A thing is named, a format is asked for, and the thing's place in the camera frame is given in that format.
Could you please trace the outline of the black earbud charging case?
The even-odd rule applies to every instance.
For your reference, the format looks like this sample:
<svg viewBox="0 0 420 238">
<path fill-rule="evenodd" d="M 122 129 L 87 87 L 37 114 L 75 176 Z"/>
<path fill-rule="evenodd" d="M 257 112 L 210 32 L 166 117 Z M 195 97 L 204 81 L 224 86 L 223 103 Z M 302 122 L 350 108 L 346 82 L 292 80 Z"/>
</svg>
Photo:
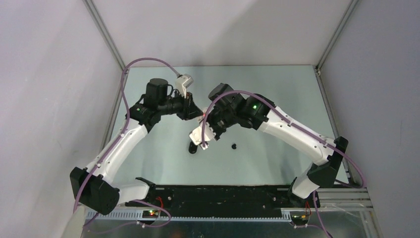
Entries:
<svg viewBox="0 0 420 238">
<path fill-rule="evenodd" d="M 196 154 L 198 150 L 198 145 L 194 144 L 194 142 L 190 142 L 189 147 L 188 147 L 188 152 L 190 154 Z"/>
</svg>

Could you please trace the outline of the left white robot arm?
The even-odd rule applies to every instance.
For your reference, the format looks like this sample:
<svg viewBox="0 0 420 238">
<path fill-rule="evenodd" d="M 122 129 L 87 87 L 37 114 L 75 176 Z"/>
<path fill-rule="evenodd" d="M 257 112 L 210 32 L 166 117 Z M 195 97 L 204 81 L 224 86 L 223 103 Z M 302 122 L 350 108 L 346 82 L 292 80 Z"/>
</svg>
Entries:
<svg viewBox="0 0 420 238">
<path fill-rule="evenodd" d="M 131 151 L 162 116 L 175 114 L 181 120 L 191 120 L 204 114 L 187 91 L 192 83 L 192 77 L 187 74 L 177 77 L 171 91 L 165 79 L 153 78 L 147 83 L 145 94 L 127 109 L 123 127 L 114 139 L 85 168 L 75 167 L 71 171 L 75 205 L 83 204 L 107 215 L 126 202 L 138 200 L 147 207 L 156 202 L 157 194 L 150 189 L 151 182 L 136 178 L 132 183 L 117 185 L 114 178 Z"/>
</svg>

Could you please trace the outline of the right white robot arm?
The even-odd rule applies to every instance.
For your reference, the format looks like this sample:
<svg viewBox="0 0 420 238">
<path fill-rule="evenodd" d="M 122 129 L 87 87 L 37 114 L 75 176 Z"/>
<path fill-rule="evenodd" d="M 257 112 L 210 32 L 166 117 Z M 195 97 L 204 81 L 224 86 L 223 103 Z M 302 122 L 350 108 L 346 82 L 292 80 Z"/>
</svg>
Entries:
<svg viewBox="0 0 420 238">
<path fill-rule="evenodd" d="M 303 206 L 319 188 L 331 188 L 338 174 L 348 141 L 319 134 L 286 114 L 260 94 L 234 90 L 221 83 L 209 93 L 211 110 L 201 124 L 201 139 L 218 140 L 233 125 L 275 136 L 307 155 L 312 164 L 296 177 L 288 193 L 294 207 Z"/>
</svg>

